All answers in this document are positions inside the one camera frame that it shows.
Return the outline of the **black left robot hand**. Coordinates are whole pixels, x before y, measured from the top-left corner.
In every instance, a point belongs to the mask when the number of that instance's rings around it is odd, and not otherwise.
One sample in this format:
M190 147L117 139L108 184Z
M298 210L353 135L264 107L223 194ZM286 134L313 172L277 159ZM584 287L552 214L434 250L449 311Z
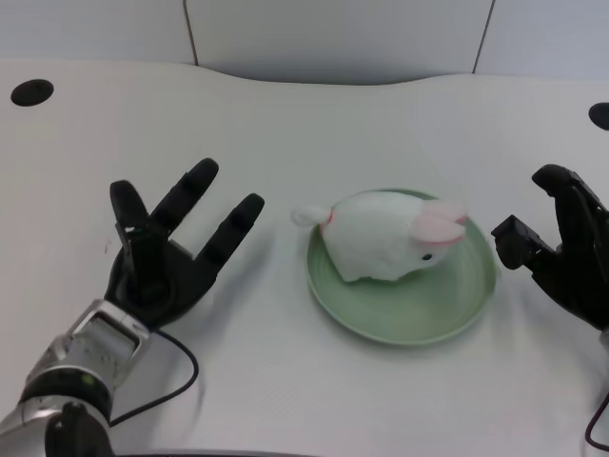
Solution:
M249 194L196 256L172 242L169 236L197 205L218 170L213 159L201 160L152 212L130 182L116 181L109 187L122 248L111 267L105 299L150 330L181 318L208 293L264 208L260 195Z

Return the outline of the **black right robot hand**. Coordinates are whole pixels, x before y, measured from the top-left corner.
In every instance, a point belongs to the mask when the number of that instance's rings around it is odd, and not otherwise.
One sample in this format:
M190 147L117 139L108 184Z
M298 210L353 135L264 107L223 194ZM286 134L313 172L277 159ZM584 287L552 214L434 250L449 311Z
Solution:
M501 263L528 268L555 303L593 328L608 329L608 209L572 170L548 164L533 182L554 199L561 243L549 247L511 215L491 231Z

